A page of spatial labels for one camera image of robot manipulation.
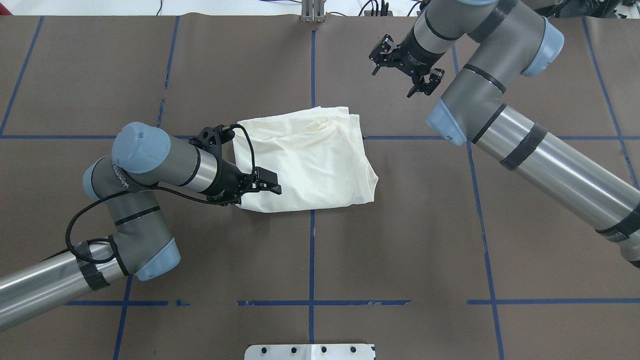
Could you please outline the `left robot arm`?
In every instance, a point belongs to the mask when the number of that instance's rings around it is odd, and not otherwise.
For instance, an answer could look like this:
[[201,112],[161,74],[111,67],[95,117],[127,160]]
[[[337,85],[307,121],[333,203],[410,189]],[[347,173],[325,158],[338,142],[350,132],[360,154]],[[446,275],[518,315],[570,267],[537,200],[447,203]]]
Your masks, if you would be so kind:
[[[206,127],[188,141],[139,121],[119,132],[110,155],[84,173],[83,188],[93,202],[65,230],[66,248],[38,264],[1,279],[1,329],[106,289],[130,275],[151,280],[178,266],[181,255],[155,191],[205,205],[237,205],[247,193],[281,194],[276,173],[256,166],[240,170],[223,158],[224,144],[241,125]],[[76,221],[106,205],[116,228],[105,237],[73,244]]]

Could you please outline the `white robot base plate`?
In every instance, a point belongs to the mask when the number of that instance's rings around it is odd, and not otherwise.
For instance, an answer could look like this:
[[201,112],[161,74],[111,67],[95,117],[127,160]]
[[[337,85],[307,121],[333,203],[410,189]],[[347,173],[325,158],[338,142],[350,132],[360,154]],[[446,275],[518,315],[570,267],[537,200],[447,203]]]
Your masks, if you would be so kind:
[[374,344],[254,344],[247,347],[245,360],[375,360]]

